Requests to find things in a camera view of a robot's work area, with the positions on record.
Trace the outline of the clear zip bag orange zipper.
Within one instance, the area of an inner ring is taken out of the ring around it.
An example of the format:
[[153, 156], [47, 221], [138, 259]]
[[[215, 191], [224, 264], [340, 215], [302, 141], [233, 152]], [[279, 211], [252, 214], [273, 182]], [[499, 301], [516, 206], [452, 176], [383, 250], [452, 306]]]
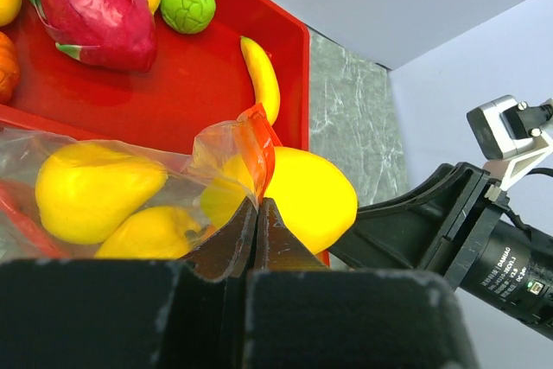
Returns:
[[260, 105], [187, 155], [4, 127], [1, 258], [182, 258], [260, 203], [279, 144]]

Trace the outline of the yellow orange fruit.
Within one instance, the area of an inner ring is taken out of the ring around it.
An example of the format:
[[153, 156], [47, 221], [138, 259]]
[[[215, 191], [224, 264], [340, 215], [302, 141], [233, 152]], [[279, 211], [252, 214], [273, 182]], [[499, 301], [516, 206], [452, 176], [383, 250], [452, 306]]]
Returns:
[[277, 146], [264, 192], [275, 201], [286, 227], [313, 254], [334, 244], [353, 224], [358, 197], [352, 183], [327, 159]]

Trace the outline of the orange tangerine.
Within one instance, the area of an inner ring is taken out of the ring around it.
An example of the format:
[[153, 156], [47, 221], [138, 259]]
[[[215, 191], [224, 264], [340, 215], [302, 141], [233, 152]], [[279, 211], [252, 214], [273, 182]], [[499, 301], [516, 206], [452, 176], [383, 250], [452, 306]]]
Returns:
[[231, 220], [243, 200], [253, 194], [254, 182], [243, 157], [232, 156], [201, 193], [200, 209], [220, 229]]

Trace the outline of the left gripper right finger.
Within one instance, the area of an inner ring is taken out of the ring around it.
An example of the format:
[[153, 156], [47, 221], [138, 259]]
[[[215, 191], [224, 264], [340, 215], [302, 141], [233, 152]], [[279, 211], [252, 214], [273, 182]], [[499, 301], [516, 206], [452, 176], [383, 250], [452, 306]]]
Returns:
[[328, 267], [284, 224], [276, 202], [263, 198], [256, 224], [254, 276], [328, 271]]

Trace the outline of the yellow fruit front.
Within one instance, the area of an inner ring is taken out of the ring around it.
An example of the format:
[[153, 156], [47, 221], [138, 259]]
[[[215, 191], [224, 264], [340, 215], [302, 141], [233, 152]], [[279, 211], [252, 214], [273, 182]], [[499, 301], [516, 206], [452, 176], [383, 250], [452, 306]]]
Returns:
[[96, 259], [178, 259], [192, 250], [200, 224], [185, 208], [159, 206], [132, 214], [96, 251]]

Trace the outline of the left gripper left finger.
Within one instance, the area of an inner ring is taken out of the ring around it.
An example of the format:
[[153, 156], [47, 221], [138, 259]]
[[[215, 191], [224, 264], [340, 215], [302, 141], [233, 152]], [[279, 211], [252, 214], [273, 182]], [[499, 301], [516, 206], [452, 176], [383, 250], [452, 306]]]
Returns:
[[257, 209], [244, 198], [231, 219], [179, 263], [175, 284], [216, 284], [240, 273], [250, 255]]

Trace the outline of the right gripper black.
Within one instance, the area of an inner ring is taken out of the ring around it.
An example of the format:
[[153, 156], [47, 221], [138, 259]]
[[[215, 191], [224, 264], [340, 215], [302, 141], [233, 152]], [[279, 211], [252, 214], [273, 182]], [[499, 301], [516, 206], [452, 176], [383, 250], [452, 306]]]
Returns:
[[432, 270], [552, 336], [552, 237], [526, 225], [499, 181], [443, 163], [408, 193], [358, 209], [329, 251], [354, 269]]

